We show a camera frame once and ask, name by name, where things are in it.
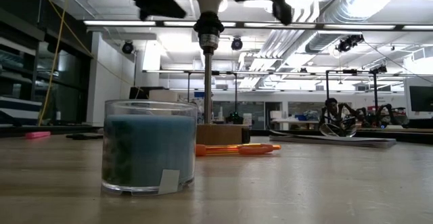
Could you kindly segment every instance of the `security camera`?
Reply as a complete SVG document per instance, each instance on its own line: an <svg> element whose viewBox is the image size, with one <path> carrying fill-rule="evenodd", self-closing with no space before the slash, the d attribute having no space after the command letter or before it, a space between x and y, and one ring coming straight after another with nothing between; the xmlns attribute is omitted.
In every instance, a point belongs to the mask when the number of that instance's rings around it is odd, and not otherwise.
<svg viewBox="0 0 433 224"><path fill-rule="evenodd" d="M233 38L233 42L231 43L231 49L234 51L239 51L240 49L242 49L242 41L241 41L241 37L234 37Z"/></svg>
<svg viewBox="0 0 433 224"><path fill-rule="evenodd" d="M125 54L131 54L134 51L134 45L132 41L125 41L122 47L122 52Z"/></svg>

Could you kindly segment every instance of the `ceiling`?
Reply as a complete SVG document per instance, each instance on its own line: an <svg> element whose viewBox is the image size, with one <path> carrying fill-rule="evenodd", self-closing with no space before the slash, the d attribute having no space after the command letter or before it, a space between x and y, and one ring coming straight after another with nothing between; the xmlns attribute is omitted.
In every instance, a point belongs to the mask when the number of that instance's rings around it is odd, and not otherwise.
<svg viewBox="0 0 433 224"><path fill-rule="evenodd" d="M59 6L64 6L64 0L53 1ZM340 2L342 2L341 0L335 0L329 5L328 2L330 1L331 0L318 0L318 8L321 10L321 13L318 14L318 20L320 20L326 12L330 12L329 10L332 9L333 6L340 5ZM198 19L200 10L196 0L176 0L176 2L187 12L186 20ZM379 5L378 3L380 2L381 0L362 0L362 2L358 1L358 3L361 4L357 5L362 5L363 8L369 9ZM425 24L431 22L433 24L433 9L430 8L432 5L433 0L391 0L386 3L382 9L379 9L377 13L368 17L363 22L378 24ZM67 11L79 20L137 20L138 13L138 9L131 0L72 0L68 2ZM219 18L222 21L275 21L275 18L264 8L244 7L243 4L236 3L233 0L227 0L227 9L219 13ZM168 18L151 17L151 19L167 20ZM164 69L180 68L180 64L190 66L193 64L194 60L200 59L201 51L196 39L197 34L190 28L130 27L110 28L110 31L111 33L114 32L118 34L119 37L123 35L126 36L130 33L155 33L164 50L161 59L161 64ZM360 44L347 53L339 55L335 54L333 47L335 47L335 44L338 44L338 38L344 37L344 35L340 35L333 43L328 44L319 55L312 55L311 58L305 60L305 63L291 67L288 66L289 63L284 64L284 62L290 61L292 58L289 54L289 50L293 49L293 46L299 42L297 37L302 38L305 34L303 34L302 31L286 34L289 34L293 41L291 41L292 44L284 50L284 55L278 57L278 59L283 60L283 63L280 64L282 68L286 67L291 71L297 71L301 66L306 67L309 72L324 72L325 70L338 69L340 67L361 69L374 61L384 59L384 55L401 65L403 58L411 55L410 51L433 44L433 35L428 32L364 32L365 43ZM234 36L240 36L242 38L244 47L241 51L231 50L230 46ZM282 43L282 41L271 40L271 30L226 29L221 35L219 48L215 52L213 68L219 69L219 63L221 63L221 68L226 68L227 61L230 61L233 69L248 70L249 66L239 68L238 62L240 56L243 52L256 53L260 51L266 42L274 42L275 45L280 45L278 42ZM387 61L388 72L400 72L402 68L392 61ZM289 78L281 77L280 79L283 83L284 81L282 80Z"/></svg>

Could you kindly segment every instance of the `pink eraser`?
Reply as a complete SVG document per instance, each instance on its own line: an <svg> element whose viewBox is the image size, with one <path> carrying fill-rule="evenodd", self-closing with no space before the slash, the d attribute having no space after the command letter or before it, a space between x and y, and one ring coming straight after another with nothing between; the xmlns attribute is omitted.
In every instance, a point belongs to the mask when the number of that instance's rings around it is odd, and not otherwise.
<svg viewBox="0 0 433 224"><path fill-rule="evenodd" d="M36 139L40 137L48 137L51 135L51 132L32 132L32 133L26 133L26 139Z"/></svg>

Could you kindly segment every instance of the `computer monitor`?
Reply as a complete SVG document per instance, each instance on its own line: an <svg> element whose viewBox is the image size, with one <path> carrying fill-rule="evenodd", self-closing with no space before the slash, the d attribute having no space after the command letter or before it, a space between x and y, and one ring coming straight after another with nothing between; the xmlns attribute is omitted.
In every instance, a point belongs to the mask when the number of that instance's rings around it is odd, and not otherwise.
<svg viewBox="0 0 433 224"><path fill-rule="evenodd" d="M433 87L410 86L411 110L414 112L433 112Z"/></svg>

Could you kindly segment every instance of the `cable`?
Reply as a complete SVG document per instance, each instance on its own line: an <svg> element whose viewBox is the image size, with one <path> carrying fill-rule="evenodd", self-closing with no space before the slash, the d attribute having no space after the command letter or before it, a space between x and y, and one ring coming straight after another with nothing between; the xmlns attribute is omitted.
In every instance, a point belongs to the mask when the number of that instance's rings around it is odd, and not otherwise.
<svg viewBox="0 0 433 224"><path fill-rule="evenodd" d="M418 74L415 74L414 72L410 71L409 69L405 68L404 66L401 66L398 62L395 62L393 59L389 58L387 55L385 55L382 52L380 52L377 48L375 48L372 45L370 45L367 41L364 40L364 42L365 42L365 44L367 44L368 46L370 46L373 50L375 50L376 52L378 52L380 55L384 56L386 59L390 60L392 63L396 64L397 66L401 67L402 69L406 70L407 72L410 72L411 74L413 74L413 75L417 76L418 78L423 79L423 80L425 80L425 81L427 81L429 83L433 83L432 81L429 81L428 79L426 79L426 78L424 78L424 77L422 77L422 76L420 76Z"/></svg>
<svg viewBox="0 0 433 224"><path fill-rule="evenodd" d="M65 20L66 8L68 8L68 0L65 0L65 4L63 6L63 13L62 13L62 17L61 17L62 23L60 24L59 35L57 38L57 45L55 46L55 54L54 54L53 64L51 66L51 74L49 75L49 82L48 82L47 94L45 95L45 102L43 104L43 109L39 115L38 127L41 126L43 116L45 115L45 110L47 109L49 92L51 91L51 83L53 82L54 67L55 67L55 63L57 62L57 57L59 55L60 38L62 37L63 23Z"/></svg>
<svg viewBox="0 0 433 224"><path fill-rule="evenodd" d="M52 0L48 0L49 4L53 7L54 11L56 12L56 14L59 16L59 18L61 18L61 14L60 12L57 10L57 7L54 5ZM143 89L141 89L140 87L135 86L134 84L131 84L130 82L123 80L122 78L120 78L117 74L115 74L114 72L112 72L110 69L108 69L105 65L103 65L100 61L98 61L95 56L87 49L87 47L83 44L83 42L77 37L77 35L75 34L75 32L69 27L68 23L66 23L65 20L62 20L62 24L65 25L65 27L71 32L72 36L76 39L76 41L78 41L78 43L81 45L81 47L89 54L90 57L92 57L92 59L94 59L99 65L101 65L103 68L105 68L110 74L113 74L115 77L117 77L118 79L120 79L121 81L125 82L126 84L137 88L137 94L140 91L143 91Z"/></svg>

